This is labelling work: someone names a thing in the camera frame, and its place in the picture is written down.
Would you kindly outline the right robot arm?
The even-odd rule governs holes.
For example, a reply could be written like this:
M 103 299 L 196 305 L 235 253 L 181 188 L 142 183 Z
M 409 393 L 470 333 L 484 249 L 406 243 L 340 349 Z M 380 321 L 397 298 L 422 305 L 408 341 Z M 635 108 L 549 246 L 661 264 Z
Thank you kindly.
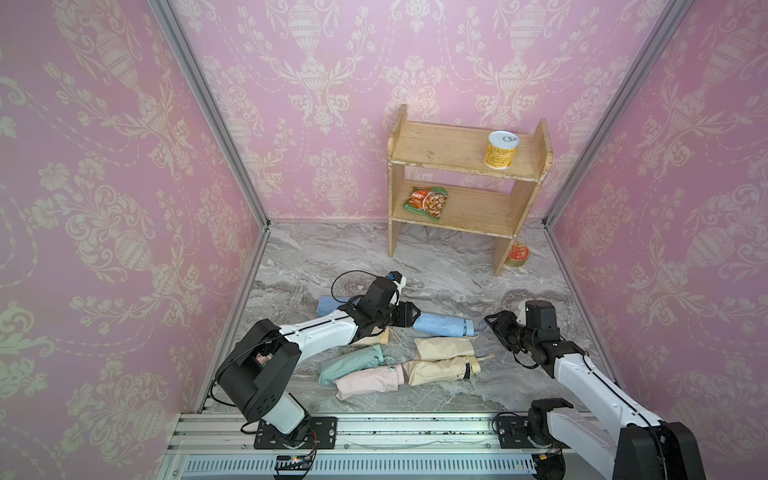
M 564 339 L 551 302 L 527 301 L 524 316 L 520 322 L 502 310 L 484 321 L 509 352 L 530 355 L 530 369 L 542 369 L 589 411 L 583 415 L 563 398 L 545 398 L 532 401 L 526 416 L 506 412 L 493 418 L 501 447 L 528 441 L 540 448 L 533 458 L 535 478 L 564 477 L 564 448 L 605 479 L 705 478 L 694 433 L 642 406 L 604 375 L 586 350 Z

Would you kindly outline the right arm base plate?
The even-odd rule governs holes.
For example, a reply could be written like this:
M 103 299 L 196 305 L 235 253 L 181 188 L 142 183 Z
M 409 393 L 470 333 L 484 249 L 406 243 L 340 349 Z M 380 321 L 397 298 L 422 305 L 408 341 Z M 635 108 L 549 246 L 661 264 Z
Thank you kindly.
M 502 450 L 531 449 L 536 445 L 528 435 L 527 419 L 514 412 L 500 412 L 490 421 Z

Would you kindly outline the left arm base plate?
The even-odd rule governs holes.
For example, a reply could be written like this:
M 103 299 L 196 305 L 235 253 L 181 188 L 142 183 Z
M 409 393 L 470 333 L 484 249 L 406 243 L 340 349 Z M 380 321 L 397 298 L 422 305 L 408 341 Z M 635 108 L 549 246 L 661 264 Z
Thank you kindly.
M 309 416 L 291 433 L 282 433 L 261 420 L 254 438 L 255 450 L 312 449 L 332 450 L 336 444 L 338 418 Z

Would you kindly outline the blue sleeved umbrella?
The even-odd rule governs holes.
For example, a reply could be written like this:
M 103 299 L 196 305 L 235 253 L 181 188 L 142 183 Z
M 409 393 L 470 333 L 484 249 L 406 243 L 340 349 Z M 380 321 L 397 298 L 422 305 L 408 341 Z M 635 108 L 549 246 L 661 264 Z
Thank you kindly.
M 335 300 L 332 296 L 321 296 L 316 313 L 318 317 L 326 316 L 337 310 L 341 305 L 347 303 L 350 300 L 349 297 L 342 297 L 340 300 Z

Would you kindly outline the beige umbrella sleeve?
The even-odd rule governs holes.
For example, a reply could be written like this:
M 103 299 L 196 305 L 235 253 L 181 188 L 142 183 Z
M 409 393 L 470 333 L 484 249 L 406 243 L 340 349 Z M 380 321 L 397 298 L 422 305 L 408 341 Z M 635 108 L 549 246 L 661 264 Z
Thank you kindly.
M 409 386 L 419 386 L 439 381 L 470 379 L 481 372 L 481 363 L 493 359 L 493 355 L 477 358 L 458 356 L 451 359 L 428 361 L 412 360 L 402 365 Z
M 419 360 L 441 361 L 475 355 L 472 341 L 464 337 L 416 338 L 414 342 Z

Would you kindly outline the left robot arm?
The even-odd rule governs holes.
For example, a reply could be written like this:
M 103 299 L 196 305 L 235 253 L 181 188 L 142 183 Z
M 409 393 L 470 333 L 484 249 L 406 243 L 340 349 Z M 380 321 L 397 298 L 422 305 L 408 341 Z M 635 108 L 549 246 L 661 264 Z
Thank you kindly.
M 347 346 L 389 326 L 410 327 L 421 311 L 402 299 L 407 279 L 397 271 L 376 276 L 363 295 L 331 313 L 299 324 L 258 321 L 217 368 L 212 384 L 248 422 L 264 422 L 296 444 L 310 433 L 311 415 L 285 389 L 296 366 L 326 350 Z

